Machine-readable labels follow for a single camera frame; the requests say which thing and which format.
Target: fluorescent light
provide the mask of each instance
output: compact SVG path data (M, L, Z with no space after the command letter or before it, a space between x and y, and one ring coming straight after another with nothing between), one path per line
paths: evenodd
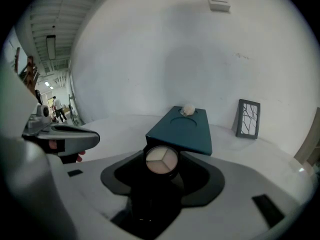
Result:
M48 50L48 55L50 60L56 58L56 35L46 36L46 48Z

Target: man in white shirt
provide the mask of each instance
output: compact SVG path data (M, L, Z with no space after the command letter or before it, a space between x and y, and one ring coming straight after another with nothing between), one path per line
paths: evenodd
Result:
M64 110L62 109L62 106L61 106L61 102L60 102L59 99L56 98L56 96L53 96L53 106L55 107L56 116L60 117L61 122L63 122L64 120L67 121L67 118L65 116L65 112L64 112Z

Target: black holder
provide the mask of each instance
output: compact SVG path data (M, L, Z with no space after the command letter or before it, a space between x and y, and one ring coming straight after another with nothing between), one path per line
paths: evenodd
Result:
M179 152L173 175L153 177L146 166L148 150L146 147L105 168L100 178L114 194L129 196L125 210L111 221L137 237L153 240L182 208L202 207L213 201L223 190L225 178L215 166L184 151Z

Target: black frame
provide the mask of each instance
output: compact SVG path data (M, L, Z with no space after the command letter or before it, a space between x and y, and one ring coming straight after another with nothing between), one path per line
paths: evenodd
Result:
M256 106L258 111L257 111L257 120L256 120L256 127L255 127L255 134L246 134L246 133L241 133L242 129L242 122L243 122L243 111L244 111L244 104L248 105L253 105ZM254 102L251 100L246 100L246 99L239 99L239 104L238 104L238 123L237 123L237 128L236 128L236 133L235 136L240 137L240 138L247 138L247 139L253 139L256 140L258 138L258 132L259 132L259 125L260 125L260 103Z

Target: ceiling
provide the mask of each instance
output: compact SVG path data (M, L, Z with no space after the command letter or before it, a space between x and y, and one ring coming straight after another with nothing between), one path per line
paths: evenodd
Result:
M32 34L29 39L29 45L32 46L30 53L40 68L41 77L38 82L42 82L43 86L47 80L58 80L57 72L68 69L77 31L96 2L97 0L34 0L30 5L25 29L29 29ZM46 43L48 35L56 36L55 60L49 60Z

